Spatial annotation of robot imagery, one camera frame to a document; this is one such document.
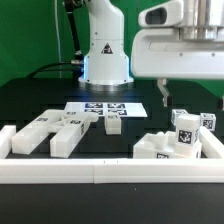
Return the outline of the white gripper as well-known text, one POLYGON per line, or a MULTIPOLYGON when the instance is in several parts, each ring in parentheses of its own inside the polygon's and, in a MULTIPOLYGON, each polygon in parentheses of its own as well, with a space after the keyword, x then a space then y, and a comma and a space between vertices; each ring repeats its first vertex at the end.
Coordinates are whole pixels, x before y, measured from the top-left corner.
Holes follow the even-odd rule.
MULTIPOLYGON (((224 80, 224 35, 215 41, 185 41, 177 29, 142 29, 134 37, 131 71, 135 77, 158 78, 163 105, 168 107, 166 78, 224 80)), ((224 110, 224 96, 218 105, 224 110)))

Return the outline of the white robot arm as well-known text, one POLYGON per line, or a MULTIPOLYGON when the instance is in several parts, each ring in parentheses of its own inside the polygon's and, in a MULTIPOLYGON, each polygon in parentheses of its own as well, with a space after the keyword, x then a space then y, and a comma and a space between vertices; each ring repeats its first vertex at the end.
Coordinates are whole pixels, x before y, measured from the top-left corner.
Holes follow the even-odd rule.
POLYGON ((224 0, 168 0, 139 13, 124 52, 124 15, 110 0, 64 0, 78 82, 95 91, 155 78, 165 106, 169 79, 224 80, 224 0))

